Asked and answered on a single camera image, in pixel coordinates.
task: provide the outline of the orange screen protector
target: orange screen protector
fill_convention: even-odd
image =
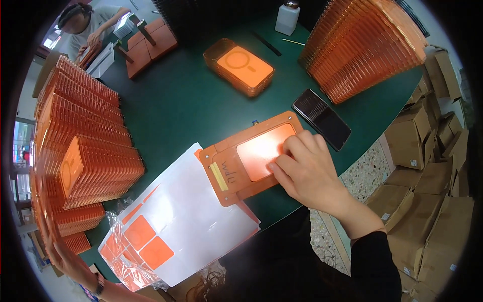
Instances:
[[[238,155],[251,181],[272,174],[268,164],[282,154],[285,139],[295,134],[292,125],[284,124],[238,145]]]

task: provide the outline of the yellow tape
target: yellow tape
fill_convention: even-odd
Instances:
[[[210,170],[213,172],[213,175],[216,178],[216,181],[218,182],[220,189],[222,191],[228,191],[227,183],[225,182],[225,179],[223,178],[220,168],[218,168],[218,164],[216,162],[210,165]]]

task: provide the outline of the white t-shirt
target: white t-shirt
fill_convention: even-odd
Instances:
[[[69,39],[69,59],[75,61],[77,55],[79,54],[79,49],[81,48],[81,46],[87,45],[87,38],[89,37],[89,35],[96,31],[102,24],[114,17],[114,15],[117,14],[120,8],[121,6],[111,5],[94,8],[94,12],[91,13],[89,25],[87,25],[87,28],[83,32],[78,35],[65,34],[68,36]],[[99,36],[99,38],[103,40],[106,35],[110,34],[114,30],[114,28],[115,24],[109,27],[106,31],[104,31]]]

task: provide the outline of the terrazzo floor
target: terrazzo floor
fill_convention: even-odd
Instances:
[[[382,136],[339,177],[360,202],[365,202],[393,170],[388,155],[387,141]],[[316,210],[311,210],[310,221],[312,248],[319,258],[340,272],[350,274],[350,239],[339,221]]]

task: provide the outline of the black hair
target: black hair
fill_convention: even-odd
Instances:
[[[92,9],[92,6],[90,6],[88,4],[84,4],[84,3],[81,3],[81,2],[73,4],[69,7],[67,7],[60,14],[59,20],[57,22],[57,26],[59,27],[59,29],[62,29],[62,27],[64,27],[65,24],[67,23],[67,21],[69,21],[76,14],[83,14],[84,16],[87,16],[88,14],[90,14],[92,12],[94,12],[94,10]]]

